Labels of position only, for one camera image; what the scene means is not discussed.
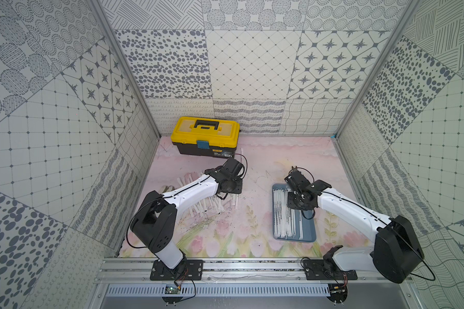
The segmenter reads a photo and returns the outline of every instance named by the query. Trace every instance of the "star pattern tile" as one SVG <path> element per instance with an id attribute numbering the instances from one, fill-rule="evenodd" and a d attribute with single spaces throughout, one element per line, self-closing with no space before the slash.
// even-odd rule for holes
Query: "star pattern tile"
<path id="1" fill-rule="evenodd" d="M 136 107 L 136 98 L 104 38 L 71 63 L 62 75 L 116 144 Z"/>
<path id="2" fill-rule="evenodd" d="M 389 31 L 303 31 L 287 97 L 353 99 L 389 35 Z"/>

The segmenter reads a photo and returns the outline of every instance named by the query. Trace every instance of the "black mounting plate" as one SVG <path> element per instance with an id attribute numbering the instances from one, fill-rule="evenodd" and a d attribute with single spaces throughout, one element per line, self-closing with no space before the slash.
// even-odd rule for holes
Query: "black mounting plate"
<path id="1" fill-rule="evenodd" d="M 184 280 L 201 280 L 203 275 L 203 260 L 187 260 L 186 261 L 187 275 Z M 174 278 L 170 269 L 162 261 L 153 262 L 153 269 L 149 277 L 151 281 L 174 281 L 179 278 Z"/>
<path id="2" fill-rule="evenodd" d="M 306 280 L 334 280 L 333 278 L 325 275 L 325 261 L 324 260 L 303 260 L 304 274 Z M 357 280 L 355 270 L 349 271 L 328 271 L 328 274 L 333 275 L 335 280 L 344 280 L 344 273 L 347 275 L 348 280 Z"/>

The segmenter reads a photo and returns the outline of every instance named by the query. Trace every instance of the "table surface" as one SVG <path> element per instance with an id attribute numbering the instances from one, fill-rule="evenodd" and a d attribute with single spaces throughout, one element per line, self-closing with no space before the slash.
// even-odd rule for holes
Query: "table surface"
<path id="1" fill-rule="evenodd" d="M 272 185 L 284 183 L 291 166 L 309 170 L 315 179 L 331 184 L 355 200 L 330 138 L 240 137 L 237 153 L 249 164 L 237 205 L 232 195 L 222 202 L 225 211 L 208 211 L 194 216 L 187 210 L 175 226 L 173 241 L 191 258 L 200 257 L 321 257 L 331 247 L 363 247 L 369 240 L 334 214 L 317 209 L 313 243 L 276 240 L 272 233 Z M 138 204 L 150 191 L 160 193 L 180 187 L 177 178 L 197 179 L 199 173 L 223 164 L 213 157 L 181 155 L 170 137 L 160 140 Z M 130 243 L 142 246 L 132 232 Z M 126 240 L 119 253 L 122 258 L 154 257 L 148 249 L 131 248 Z"/>

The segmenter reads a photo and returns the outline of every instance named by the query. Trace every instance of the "grid pattern tile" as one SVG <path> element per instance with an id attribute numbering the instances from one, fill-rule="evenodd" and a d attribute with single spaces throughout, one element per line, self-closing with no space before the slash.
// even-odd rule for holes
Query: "grid pattern tile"
<path id="1" fill-rule="evenodd" d="M 206 31 L 215 99 L 285 99 L 298 31 Z"/>
<path id="2" fill-rule="evenodd" d="M 392 144 L 444 223 L 464 219 L 464 80 L 456 76 Z"/>
<path id="3" fill-rule="evenodd" d="M 335 133 L 351 103 L 351 99 L 287 100 L 280 133 Z"/>
<path id="4" fill-rule="evenodd" d="M 0 192 L 68 224 L 113 147 L 57 76 L 0 122 Z"/>

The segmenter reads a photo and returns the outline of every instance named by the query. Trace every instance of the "wire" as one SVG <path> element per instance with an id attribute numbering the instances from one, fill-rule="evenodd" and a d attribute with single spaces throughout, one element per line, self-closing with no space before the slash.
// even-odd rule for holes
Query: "wire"
<path id="1" fill-rule="evenodd" d="M 186 298 L 186 299 L 180 300 L 181 302 L 183 302 L 183 301 L 186 301 L 186 300 L 189 300 L 189 299 L 191 299 L 191 298 L 193 298 L 193 297 L 195 297 L 195 296 L 196 296 L 196 292 L 197 292 L 197 290 L 196 290 L 196 285 L 194 284 L 194 280 L 192 280 L 192 279 L 189 279 L 189 280 L 191 280 L 191 282 L 192 282 L 192 285 L 194 286 L 194 295 L 193 295 L 193 296 L 191 296 L 191 297 L 189 297 L 189 298 Z"/>
<path id="2" fill-rule="evenodd" d="M 242 176 L 242 177 L 241 177 L 241 179 L 244 179 L 244 177 L 246 177 L 246 173 L 247 173 L 247 166 L 248 166 L 249 164 L 247 163 L 247 158 L 246 158 L 246 156 L 244 156 L 244 155 L 241 155 L 240 153 L 236 153 L 236 155 L 238 155 L 238 156 L 242 156 L 242 157 L 244 157 L 244 159 L 246 160 L 246 167 L 244 168 L 244 172 L 241 174 L 241 176 Z"/>
<path id="3" fill-rule="evenodd" d="M 315 210 L 313 209 L 313 215 L 311 216 L 311 218 L 306 218 L 306 216 L 304 215 L 304 210 L 301 210 L 301 214 L 304 217 L 304 219 L 311 220 L 311 219 L 313 219 L 315 217 Z"/>
<path id="4" fill-rule="evenodd" d="M 309 173 L 309 175 L 311 175 L 311 173 L 306 170 L 306 169 L 303 169 L 303 168 L 297 168 L 297 169 L 302 169 L 302 170 L 305 170 Z M 335 196 L 336 198 L 338 199 L 341 199 L 341 200 L 344 200 L 346 202 L 349 202 L 349 203 L 352 203 L 354 205 L 356 205 L 357 207 L 361 208 L 362 210 L 364 210 L 365 212 L 369 213 L 372 217 L 375 217 L 378 221 L 380 221 L 381 223 L 383 223 L 385 226 L 388 226 L 387 223 L 385 223 L 383 220 L 381 220 L 380 218 L 378 218 L 377 216 L 375 216 L 373 213 L 371 213 L 370 211 L 368 211 L 365 207 L 362 207 L 361 205 L 357 204 L 357 203 L 354 203 L 353 201 L 350 201 L 350 200 L 347 200 L 345 198 L 342 198 L 340 196 L 337 196 L 336 194 L 333 194 L 331 192 L 326 192 L 326 191 L 321 191 L 321 192 L 318 192 L 318 193 L 328 193 L 328 194 L 331 194 L 333 196 Z M 413 276 L 416 276 L 416 277 L 419 277 L 421 279 L 424 279 L 424 280 L 427 280 L 427 281 L 435 281 L 436 280 L 436 276 L 435 276 L 435 273 L 433 272 L 433 270 L 429 267 L 429 265 L 425 262 L 425 260 L 422 258 L 421 254 L 419 254 L 416 250 L 414 250 L 414 248 L 399 234 L 397 233 L 393 228 L 390 229 L 390 231 L 392 231 L 397 237 L 399 237 L 405 244 L 407 244 L 407 246 L 414 252 L 414 254 L 416 254 L 416 256 L 421 260 L 421 262 L 426 266 L 426 268 L 429 270 L 429 272 L 432 273 L 433 275 L 433 279 L 429 279 L 429 278 L 425 278 L 425 277 L 422 277 L 420 275 L 417 275 L 415 273 L 410 273 L 411 275 Z"/>
<path id="5" fill-rule="evenodd" d="M 305 168 L 298 168 L 296 167 L 298 170 L 305 170 L 309 173 L 309 175 L 311 175 L 311 178 L 313 179 L 313 182 L 315 182 L 315 177 L 313 177 L 313 174 L 311 174 L 311 172 L 309 172 L 309 170 L 306 170 Z"/>
<path id="6" fill-rule="evenodd" d="M 130 229 L 130 225 L 132 224 L 132 221 L 134 220 L 134 218 L 137 216 L 137 214 L 144 208 L 146 207 L 147 205 L 153 203 L 154 201 L 158 201 L 160 199 L 163 199 L 164 197 L 159 197 L 159 198 L 156 198 L 154 200 L 152 200 L 151 202 L 148 202 L 146 204 L 144 204 L 143 206 L 139 207 L 139 210 L 134 214 L 134 216 L 130 219 L 130 222 L 129 222 L 129 226 L 127 227 L 127 230 L 126 230 L 126 241 L 127 241 L 127 244 L 131 247 L 133 247 L 134 249 L 143 249 L 143 248 L 147 248 L 146 246 L 144 247 L 135 247 L 133 246 L 130 242 L 129 242 L 129 229 Z"/>

